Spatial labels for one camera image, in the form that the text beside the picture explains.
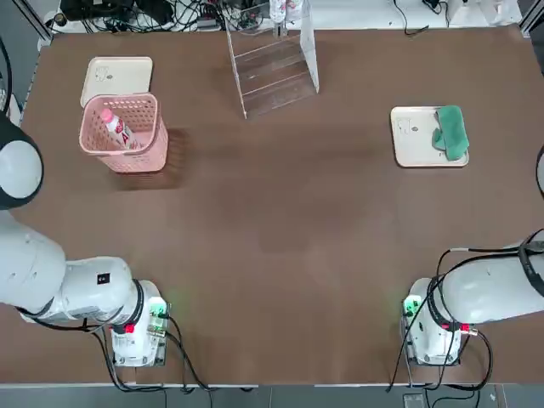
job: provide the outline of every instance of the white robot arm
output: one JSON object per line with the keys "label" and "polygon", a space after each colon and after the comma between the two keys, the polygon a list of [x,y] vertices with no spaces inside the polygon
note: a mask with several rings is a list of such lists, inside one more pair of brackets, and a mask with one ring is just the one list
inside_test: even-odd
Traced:
{"label": "white robot arm", "polygon": [[7,211],[30,201],[42,182],[37,146],[0,115],[0,303],[28,321],[111,324],[119,366],[163,364],[167,304],[153,283],[133,280],[120,258],[66,261],[57,243]]}
{"label": "white robot arm", "polygon": [[455,364],[466,326],[544,310],[542,273],[544,232],[539,232],[519,246],[453,269],[441,286],[438,277],[417,280],[404,301],[405,324],[412,326],[409,358],[425,366],[442,366],[445,359]]}

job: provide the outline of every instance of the brown table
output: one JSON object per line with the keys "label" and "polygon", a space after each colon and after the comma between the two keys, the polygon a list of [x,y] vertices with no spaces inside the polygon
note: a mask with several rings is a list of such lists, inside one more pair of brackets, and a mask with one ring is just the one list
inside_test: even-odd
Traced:
{"label": "brown table", "polygon": [[[317,52],[321,94],[247,122],[224,33],[67,35],[42,51],[23,128],[46,178],[14,215],[69,258],[116,255],[153,280],[210,383],[386,383],[401,299],[442,251],[500,246],[544,224],[544,84],[516,27],[321,31]],[[154,61],[171,139],[160,174],[121,177],[79,150],[87,64],[124,54]],[[390,110],[442,104],[463,109],[468,166],[398,167]],[[109,381],[92,338],[7,307],[0,322],[1,381]],[[483,327],[494,382],[544,381],[543,322]],[[485,352],[472,343],[445,381],[481,378]],[[170,348],[167,368],[125,375],[180,383],[180,372]],[[436,377],[416,370],[418,381]]]}

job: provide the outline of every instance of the plastic bottle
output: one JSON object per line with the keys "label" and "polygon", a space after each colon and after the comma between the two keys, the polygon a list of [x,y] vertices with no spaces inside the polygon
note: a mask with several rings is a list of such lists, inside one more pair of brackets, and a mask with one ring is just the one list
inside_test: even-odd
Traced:
{"label": "plastic bottle", "polygon": [[304,0],[287,0],[286,19],[287,21],[297,21],[303,17]]}
{"label": "plastic bottle", "polygon": [[139,149],[142,144],[134,137],[126,123],[110,109],[104,109],[100,113],[111,137],[124,150]]}
{"label": "plastic bottle", "polygon": [[280,24],[286,19],[286,0],[270,1],[270,19],[276,24]]}

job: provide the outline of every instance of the pink basket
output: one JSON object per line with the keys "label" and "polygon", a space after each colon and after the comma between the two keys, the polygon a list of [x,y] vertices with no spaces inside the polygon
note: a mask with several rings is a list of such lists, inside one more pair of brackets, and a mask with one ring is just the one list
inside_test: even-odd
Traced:
{"label": "pink basket", "polygon": [[[110,137],[100,112],[109,108],[133,131],[143,145],[122,150]],[[98,95],[85,105],[79,145],[117,173],[157,172],[167,161],[168,133],[159,104],[151,93]]]}

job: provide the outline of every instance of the white tray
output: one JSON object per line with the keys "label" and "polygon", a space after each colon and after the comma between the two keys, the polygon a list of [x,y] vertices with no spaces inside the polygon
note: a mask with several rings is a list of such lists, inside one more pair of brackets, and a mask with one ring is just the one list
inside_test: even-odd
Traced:
{"label": "white tray", "polygon": [[468,151],[449,161],[433,147],[433,132],[439,128],[436,115],[441,106],[397,106],[391,110],[394,154],[402,167],[465,167]]}
{"label": "white tray", "polygon": [[150,57],[95,57],[88,63],[80,103],[96,95],[149,92],[153,61]]}

